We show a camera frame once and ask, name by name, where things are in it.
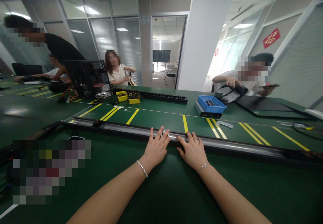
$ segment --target green table surface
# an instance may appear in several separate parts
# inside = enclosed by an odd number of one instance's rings
[[[70,121],[73,115],[100,119],[113,108],[109,104],[90,106],[88,105],[90,100],[58,104],[55,99],[59,95],[48,92],[47,89],[30,92],[37,87],[13,84],[9,80],[0,83],[3,87],[7,85],[12,89],[3,91],[1,93],[3,96],[0,98],[2,100],[0,118],[2,147],[11,144],[12,140],[20,140],[33,134],[54,121]],[[216,137],[208,121],[199,117],[194,107],[198,95],[211,95],[211,93],[146,87],[136,87],[136,89],[186,96],[188,104],[150,99],[144,99],[140,104],[134,105],[123,102],[119,106],[124,108],[115,111],[108,121],[125,124],[136,109],[140,109],[130,122],[131,125],[155,128],[163,125],[170,131],[184,132],[183,115],[185,115],[189,131],[195,131],[200,136]],[[257,117],[239,105],[230,104],[221,121],[234,126],[233,129],[220,126],[229,140],[258,144],[240,125],[240,123],[247,123],[272,146],[301,150],[301,145],[312,151],[322,152],[323,150],[321,140],[305,136],[288,126],[288,122],[294,122],[294,119]],[[317,129],[322,128],[322,122],[319,120],[302,119],[301,122]],[[220,138],[223,138],[218,129],[216,132]],[[66,140],[70,134],[69,131],[61,132],[50,139]],[[314,130],[312,134],[323,137],[319,131]],[[52,204],[19,205],[2,218],[0,223],[66,222],[101,186],[140,158],[146,147],[145,142],[101,134],[79,131],[78,136],[91,140],[92,145],[95,146],[91,159],[85,161],[85,168],[73,170],[73,177],[66,178],[65,187],[59,187],[59,195],[48,198]],[[212,153],[208,153],[208,160],[273,223],[322,222],[320,211],[323,207],[323,176],[321,172]],[[0,212],[2,213],[11,204],[12,197],[6,198],[0,205]],[[149,178],[130,201],[120,223],[196,223],[198,221],[226,223],[221,210],[197,174],[183,162],[177,151],[170,147],[164,161],[151,172]]]

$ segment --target person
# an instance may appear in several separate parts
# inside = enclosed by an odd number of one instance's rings
[[[120,58],[114,50],[105,52],[105,67],[108,72],[110,83],[117,85],[128,85],[128,82],[130,82],[131,78],[130,76],[125,75],[125,71],[128,73],[136,72],[136,69],[121,64]]]
[[[248,88],[246,95],[252,90],[254,93],[258,93],[260,96],[268,96],[272,93],[275,87],[265,86],[265,81],[258,80],[261,76],[261,72],[267,71],[267,68],[271,66],[274,60],[274,56],[270,53],[260,53],[255,57],[251,57],[251,62],[247,62],[246,66],[242,67],[241,71],[231,70],[215,76],[212,79],[214,84],[217,84],[218,89],[223,85],[228,85],[235,88],[236,84],[245,86]],[[220,93],[228,93],[228,88],[219,90]]]
[[[132,196],[167,153],[166,148],[170,141],[169,130],[161,136],[163,129],[162,126],[154,138],[153,128],[151,128],[145,153],[138,162],[134,162],[92,195],[67,224],[117,223]],[[197,138],[194,132],[192,134],[187,132],[187,137],[188,142],[185,142],[177,136],[184,151],[180,148],[177,150],[183,160],[199,174],[228,223],[271,223],[208,162],[202,140]]]
[[[46,43],[49,51],[60,62],[64,60],[85,60],[82,54],[65,39],[50,33],[41,32],[40,28],[34,27],[34,24],[29,20],[17,16],[8,15],[4,18],[4,23],[7,28],[13,28],[14,32],[18,32],[20,37],[26,38],[26,42],[36,44]],[[53,80],[58,80],[66,72],[65,66],[60,66]]]
[[[55,77],[55,75],[58,72],[61,64],[57,60],[57,58],[54,57],[54,55],[52,53],[49,54],[49,60],[54,65],[54,67],[55,67],[53,70],[51,70],[51,71],[49,71],[47,73],[44,73],[44,74],[34,74],[32,76],[35,77],[35,78],[41,78],[41,77],[53,78],[53,77]],[[16,82],[21,82],[24,79],[24,77],[25,76],[17,76],[17,77],[14,78],[14,80]],[[69,81],[68,76],[66,74],[61,75],[61,80],[63,82]]]

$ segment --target ceiling light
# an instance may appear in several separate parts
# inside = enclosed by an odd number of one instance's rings
[[[118,31],[128,31],[126,28],[117,28]]]
[[[13,15],[18,15],[18,16],[21,16],[27,20],[31,20],[31,18],[27,15],[23,15],[23,14],[19,14],[19,13],[16,13],[16,12],[6,12],[5,14],[13,14]]]
[[[84,33],[82,31],[78,31],[78,30],[71,30],[72,32],[76,32],[76,33]]]
[[[85,5],[84,7],[85,7],[86,12],[87,12],[88,14],[100,14],[99,12],[97,12],[96,10],[93,10],[91,7],[89,7],[89,6],[87,6],[87,5]],[[83,12],[85,12],[85,11],[84,11],[84,7],[83,7],[83,6],[76,6],[75,8],[76,8],[76,9],[79,9],[79,10],[81,10],[81,11],[83,11]]]
[[[239,24],[235,27],[233,27],[233,29],[243,29],[243,28],[247,28],[249,26],[252,26],[253,24]]]

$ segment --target black shirt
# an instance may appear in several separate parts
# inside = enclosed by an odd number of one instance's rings
[[[82,54],[68,41],[54,34],[45,34],[46,44],[50,52],[61,63],[64,60],[85,60]]]

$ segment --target doorway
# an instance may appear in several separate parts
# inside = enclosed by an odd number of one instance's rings
[[[152,18],[152,87],[175,89],[187,16]]]

